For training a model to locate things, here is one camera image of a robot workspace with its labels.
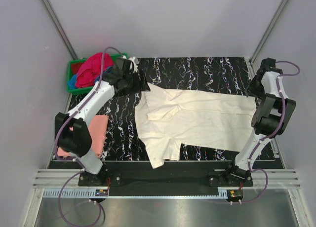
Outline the cream white t shirt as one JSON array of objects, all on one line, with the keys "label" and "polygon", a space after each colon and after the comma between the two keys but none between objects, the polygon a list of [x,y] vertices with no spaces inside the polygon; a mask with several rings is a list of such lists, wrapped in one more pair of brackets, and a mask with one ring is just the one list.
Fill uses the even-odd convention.
[{"label": "cream white t shirt", "polygon": [[150,84],[135,107],[138,138],[152,168],[180,159],[181,145],[240,152],[251,132],[255,98]]}]

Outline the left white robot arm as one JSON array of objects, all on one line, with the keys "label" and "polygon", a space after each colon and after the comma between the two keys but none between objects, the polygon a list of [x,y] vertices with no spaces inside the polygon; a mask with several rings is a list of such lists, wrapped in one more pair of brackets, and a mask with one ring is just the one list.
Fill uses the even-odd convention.
[{"label": "left white robot arm", "polygon": [[101,107],[116,95],[129,95],[150,91],[143,70],[129,70],[124,73],[113,69],[104,73],[101,81],[96,82],[84,99],[67,113],[58,113],[55,117],[54,154],[58,148],[70,154],[70,159],[77,162],[89,179],[97,186],[105,183],[107,174],[102,170],[103,163],[92,150],[92,137],[88,131],[93,117]]}]

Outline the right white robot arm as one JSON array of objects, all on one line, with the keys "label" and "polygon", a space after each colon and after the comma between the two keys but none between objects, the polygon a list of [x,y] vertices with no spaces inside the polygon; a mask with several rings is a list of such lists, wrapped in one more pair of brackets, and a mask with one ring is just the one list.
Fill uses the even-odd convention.
[{"label": "right white robot arm", "polygon": [[247,95],[257,98],[260,103],[251,121],[248,141],[224,173],[224,180],[230,186],[251,181],[254,161],[273,138],[285,131],[295,110],[296,102],[286,95],[282,79],[297,74],[284,74],[276,67],[277,63],[272,58],[263,59],[247,88]]}]

